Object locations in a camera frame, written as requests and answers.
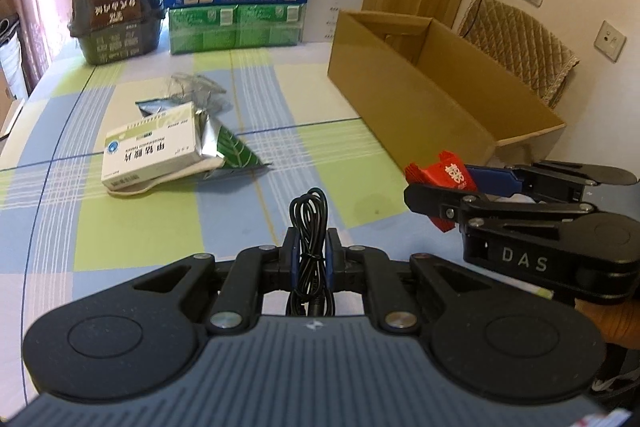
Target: bundled cable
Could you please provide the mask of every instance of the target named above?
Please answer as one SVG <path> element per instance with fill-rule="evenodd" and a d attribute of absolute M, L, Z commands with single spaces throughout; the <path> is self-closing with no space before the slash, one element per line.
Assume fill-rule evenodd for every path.
<path fill-rule="evenodd" d="M 300 269 L 298 285 L 287 300 L 287 315 L 335 315 L 334 294 L 327 285 L 322 253 L 328 214 L 320 188 L 312 188 L 289 205 L 291 224 L 300 236 Z"/>

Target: black plastic food container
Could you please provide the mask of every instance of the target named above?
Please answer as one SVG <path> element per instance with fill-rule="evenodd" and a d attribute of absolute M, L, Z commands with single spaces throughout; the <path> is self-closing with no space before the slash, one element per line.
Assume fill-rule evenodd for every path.
<path fill-rule="evenodd" d="M 98 66 L 158 47 L 162 0 L 72 0 L 69 32 L 89 64 Z"/>

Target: red packet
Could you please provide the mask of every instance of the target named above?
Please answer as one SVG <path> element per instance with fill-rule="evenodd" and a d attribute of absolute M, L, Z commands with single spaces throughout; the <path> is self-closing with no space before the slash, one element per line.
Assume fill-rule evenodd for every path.
<path fill-rule="evenodd" d="M 449 151 L 442 151 L 439 158 L 439 163 L 426 169 L 420 169 L 415 163 L 411 163 L 404 169 L 404 177 L 407 182 L 457 188 L 458 190 L 478 190 L 471 174 L 466 170 L 465 164 L 460 158 Z M 443 232 L 449 232 L 456 226 L 452 221 L 441 217 L 430 217 L 429 219 Z"/>

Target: table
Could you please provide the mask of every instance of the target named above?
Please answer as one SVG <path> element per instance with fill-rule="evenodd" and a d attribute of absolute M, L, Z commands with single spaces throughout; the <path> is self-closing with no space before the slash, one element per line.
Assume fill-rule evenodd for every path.
<path fill-rule="evenodd" d="M 326 76 L 330 44 L 87 65 L 72 42 L 22 110 L 0 155 L 0 415 L 35 396 L 20 359 L 29 325 L 50 309 L 195 252 L 232 259 L 281 244 L 289 201 L 311 187 L 329 199 L 329 226 L 345 245 L 462 259 L 456 231 L 407 211 L 402 173 Z M 172 73 L 200 72 L 225 87 L 221 120 L 271 168 L 194 178 L 119 199 L 100 183 L 104 136 L 137 120 L 136 100 L 162 97 Z M 357 312 L 353 299 L 338 311 Z M 270 311 L 284 298 L 266 298 Z"/>

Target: chair backrest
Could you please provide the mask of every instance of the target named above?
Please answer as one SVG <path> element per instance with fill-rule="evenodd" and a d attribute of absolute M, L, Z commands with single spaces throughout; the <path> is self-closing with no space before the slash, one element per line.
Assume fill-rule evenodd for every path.
<path fill-rule="evenodd" d="M 473 0 L 458 31 L 471 25 L 480 0 Z M 498 0 L 482 0 L 466 37 L 519 77 L 549 107 L 555 107 L 578 57 L 531 15 Z"/>

